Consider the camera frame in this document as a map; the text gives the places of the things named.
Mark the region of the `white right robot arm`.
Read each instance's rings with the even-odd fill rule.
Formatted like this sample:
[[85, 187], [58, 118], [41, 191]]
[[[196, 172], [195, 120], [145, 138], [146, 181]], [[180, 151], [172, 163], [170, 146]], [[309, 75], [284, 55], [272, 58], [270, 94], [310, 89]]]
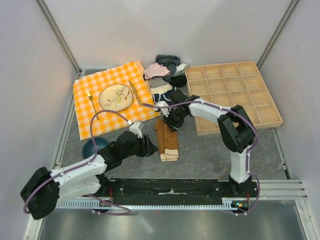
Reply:
[[163, 121], [171, 131], [178, 131], [187, 116], [199, 117], [218, 126], [222, 141], [230, 151], [229, 191], [235, 197], [247, 191], [250, 175], [250, 153], [256, 144], [257, 130], [241, 105], [220, 106], [197, 95], [186, 96], [181, 90], [170, 95], [171, 105], [162, 102]]

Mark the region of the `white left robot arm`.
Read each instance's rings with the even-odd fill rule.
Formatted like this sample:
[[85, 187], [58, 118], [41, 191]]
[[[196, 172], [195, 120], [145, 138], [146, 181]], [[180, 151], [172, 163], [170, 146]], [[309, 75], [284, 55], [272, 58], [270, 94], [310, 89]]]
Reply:
[[149, 157], [157, 151], [147, 134], [138, 137], [125, 131], [115, 141], [78, 163], [54, 170], [40, 167], [20, 192], [24, 201], [23, 211], [40, 220], [63, 199], [93, 194], [104, 197], [110, 191], [104, 173], [120, 166], [131, 156]]

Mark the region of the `brown underwear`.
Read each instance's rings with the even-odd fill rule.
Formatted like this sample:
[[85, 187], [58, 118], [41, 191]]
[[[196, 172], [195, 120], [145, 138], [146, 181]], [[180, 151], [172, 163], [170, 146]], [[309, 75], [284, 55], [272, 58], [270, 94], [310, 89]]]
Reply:
[[169, 127], [158, 118], [154, 129], [158, 144], [159, 156], [162, 162], [175, 162], [179, 159], [178, 132], [171, 132]]

